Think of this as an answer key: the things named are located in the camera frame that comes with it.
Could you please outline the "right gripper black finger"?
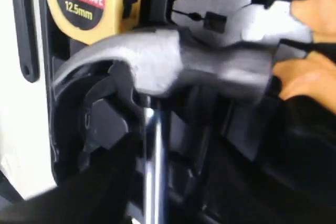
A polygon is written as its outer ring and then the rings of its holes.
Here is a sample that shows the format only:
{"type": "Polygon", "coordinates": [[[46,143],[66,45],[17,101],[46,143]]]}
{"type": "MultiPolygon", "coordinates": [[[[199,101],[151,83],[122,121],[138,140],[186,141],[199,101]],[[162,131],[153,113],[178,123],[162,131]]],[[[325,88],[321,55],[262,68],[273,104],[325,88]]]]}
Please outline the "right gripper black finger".
{"type": "Polygon", "coordinates": [[[141,137],[126,134],[83,172],[1,210],[1,223],[124,223],[141,137]]]}

